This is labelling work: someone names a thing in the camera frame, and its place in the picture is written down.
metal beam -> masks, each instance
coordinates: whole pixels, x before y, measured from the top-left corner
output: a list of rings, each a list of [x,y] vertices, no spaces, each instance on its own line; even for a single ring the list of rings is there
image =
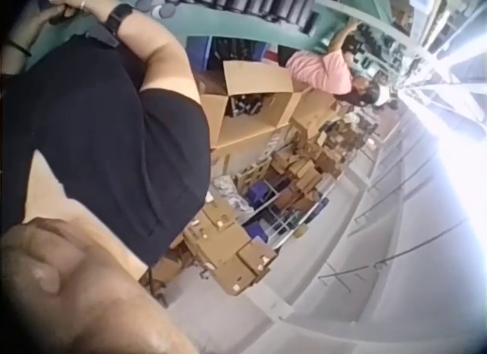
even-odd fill
[[[412,86],[406,89],[422,89],[422,90],[455,90],[458,91],[459,88],[463,90],[469,91],[470,93],[475,94],[487,94],[487,82],[482,83],[459,83],[459,84],[428,84],[428,85],[419,85],[419,86]]]

woman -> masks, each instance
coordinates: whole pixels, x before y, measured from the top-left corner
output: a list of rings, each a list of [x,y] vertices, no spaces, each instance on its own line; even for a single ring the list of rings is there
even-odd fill
[[[168,30],[118,0],[51,2],[90,12],[122,45],[74,37],[16,75],[32,44],[25,33],[35,37],[46,18],[12,33],[2,50],[2,72],[14,76],[2,96],[2,233],[36,217],[67,221],[139,279],[208,190],[208,124],[189,61]]]
[[[279,46],[279,65],[289,69],[295,79],[312,88],[334,94],[337,100],[357,107],[374,104],[379,98],[378,84],[363,76],[352,76],[349,64],[353,55],[342,51],[346,37],[359,24],[359,21],[350,20],[333,38],[325,56]]]

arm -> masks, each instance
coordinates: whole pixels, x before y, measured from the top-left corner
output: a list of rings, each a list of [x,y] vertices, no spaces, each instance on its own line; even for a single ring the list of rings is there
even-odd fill
[[[59,15],[63,7],[52,7],[43,11],[42,13],[30,18],[25,23],[20,23],[10,35],[10,40],[22,47],[26,51],[30,51],[32,45],[36,42],[44,24],[50,18]],[[10,44],[5,44],[2,47],[2,64],[0,72],[3,75],[16,75],[22,72],[27,63],[27,56],[18,48]]]
[[[119,0],[52,0],[56,4],[84,7],[104,23]],[[152,18],[134,11],[120,25],[118,38],[147,65],[141,90],[176,91],[197,103],[199,92],[186,51],[176,37]]]
[[[332,42],[329,44],[328,53],[334,51],[341,51],[343,43],[345,42],[345,38],[353,31],[357,30],[360,21],[355,19],[351,19],[345,27],[335,35]]]

blue bin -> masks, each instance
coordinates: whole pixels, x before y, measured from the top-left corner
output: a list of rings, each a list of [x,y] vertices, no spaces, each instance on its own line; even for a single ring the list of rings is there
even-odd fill
[[[252,240],[254,238],[261,238],[262,241],[264,241],[267,244],[267,241],[269,240],[269,236],[267,236],[267,234],[264,232],[264,229],[262,228],[259,222],[251,223],[250,225],[245,226],[244,228]]]
[[[257,209],[266,202],[266,198],[269,197],[270,191],[267,183],[260,180],[249,187],[245,199],[253,208]]]

hair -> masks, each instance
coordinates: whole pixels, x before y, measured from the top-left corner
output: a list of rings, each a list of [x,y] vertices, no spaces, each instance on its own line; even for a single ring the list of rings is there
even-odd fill
[[[351,105],[355,105],[356,107],[363,107],[367,104],[374,104],[380,95],[380,88],[379,84],[375,81],[371,81],[366,92],[364,94],[359,94],[356,88],[353,88],[347,94],[343,95],[335,95],[335,99],[339,101],[346,101]]]

